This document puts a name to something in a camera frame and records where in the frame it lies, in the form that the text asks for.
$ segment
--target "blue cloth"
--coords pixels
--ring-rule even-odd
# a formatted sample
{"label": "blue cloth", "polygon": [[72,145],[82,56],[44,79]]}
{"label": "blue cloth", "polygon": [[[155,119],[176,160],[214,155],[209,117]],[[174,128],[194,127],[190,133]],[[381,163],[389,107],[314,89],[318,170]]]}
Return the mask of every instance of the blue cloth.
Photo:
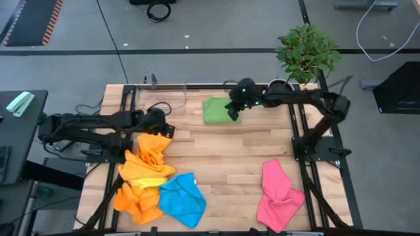
{"label": "blue cloth", "polygon": [[159,208],[190,228],[197,226],[205,210],[204,197],[194,180],[192,173],[180,174],[159,186]]}

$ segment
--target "gray floor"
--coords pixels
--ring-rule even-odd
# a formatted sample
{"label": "gray floor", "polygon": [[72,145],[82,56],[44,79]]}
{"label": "gray floor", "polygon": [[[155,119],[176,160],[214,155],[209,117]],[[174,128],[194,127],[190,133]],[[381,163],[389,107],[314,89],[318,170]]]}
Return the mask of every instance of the gray floor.
{"label": "gray floor", "polygon": [[[360,29],[365,48],[394,48],[404,43],[420,20],[411,1],[398,1],[391,13],[373,12]],[[17,0],[0,2],[0,27],[14,10]],[[330,32],[344,49],[356,49],[354,34],[363,12],[337,11],[333,0],[306,0],[313,24]],[[119,49],[211,49],[265,48],[278,45],[278,36],[303,23],[296,0],[208,1],[179,0],[166,22],[147,20],[145,6],[127,0],[100,0]],[[420,48],[420,31],[410,48]],[[112,42],[95,0],[67,0],[51,42],[45,47],[0,50],[106,50]],[[374,58],[383,55],[372,55]],[[346,75],[354,79],[345,89],[352,101],[346,121],[340,124],[356,198],[364,227],[420,232],[420,185],[416,183],[420,150],[417,115],[380,114],[370,91],[359,89],[362,79],[385,79],[395,69],[420,55],[396,55],[370,62],[364,55],[344,55],[328,83]],[[268,82],[287,77],[275,54],[178,54],[122,56],[130,83],[155,73],[159,81],[222,82],[251,77]],[[2,56],[0,90],[47,89],[47,113],[74,112],[80,103],[96,104],[106,84],[124,83],[117,56]],[[48,155],[34,144],[30,159],[41,163]],[[74,210],[39,213],[35,230],[58,233],[72,228]]]}

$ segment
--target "green object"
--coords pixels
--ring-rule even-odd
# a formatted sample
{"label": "green object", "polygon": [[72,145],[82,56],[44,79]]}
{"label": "green object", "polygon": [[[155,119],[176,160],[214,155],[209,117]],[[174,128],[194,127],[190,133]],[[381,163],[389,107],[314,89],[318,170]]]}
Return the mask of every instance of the green object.
{"label": "green object", "polygon": [[208,98],[203,102],[203,119],[205,124],[241,123],[242,115],[233,121],[224,108],[230,102],[229,98]]}
{"label": "green object", "polygon": [[283,46],[276,48],[277,59],[287,66],[288,79],[298,83],[308,83],[318,78],[320,72],[334,70],[334,64],[341,60],[341,55],[334,50],[338,46],[331,37],[317,27],[308,24],[291,29],[286,36],[279,37]]}

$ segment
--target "pink cloth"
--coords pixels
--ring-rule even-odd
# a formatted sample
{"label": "pink cloth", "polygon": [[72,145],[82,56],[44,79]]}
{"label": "pink cloth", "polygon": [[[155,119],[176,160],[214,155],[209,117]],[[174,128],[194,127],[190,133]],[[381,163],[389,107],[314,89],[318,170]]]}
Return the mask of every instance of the pink cloth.
{"label": "pink cloth", "polygon": [[262,197],[257,210],[257,221],[274,232],[283,230],[305,201],[305,195],[291,188],[277,159],[262,166]]}

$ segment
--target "towel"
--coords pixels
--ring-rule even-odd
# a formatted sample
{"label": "towel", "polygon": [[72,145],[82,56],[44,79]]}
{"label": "towel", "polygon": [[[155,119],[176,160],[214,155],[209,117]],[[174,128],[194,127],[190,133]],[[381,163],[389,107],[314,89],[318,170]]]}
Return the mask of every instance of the towel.
{"label": "towel", "polygon": [[125,151],[125,163],[118,166],[121,177],[126,181],[118,189],[114,208],[132,215],[136,224],[145,224],[159,218],[163,212],[158,208],[158,186],[166,182],[166,176],[175,169],[163,164],[162,151],[171,139],[162,135],[141,134],[137,137],[137,155]]}
{"label": "towel", "polygon": [[277,159],[262,166],[264,196],[257,210],[257,221],[274,232],[283,230],[296,211],[303,205],[305,195],[291,188],[290,179],[284,174]]}
{"label": "towel", "polygon": [[159,208],[184,225],[194,228],[205,210],[205,200],[192,173],[180,174],[159,187]]}
{"label": "towel", "polygon": [[224,108],[230,102],[229,98],[208,98],[203,102],[203,120],[205,124],[241,123],[242,115],[233,121]]}

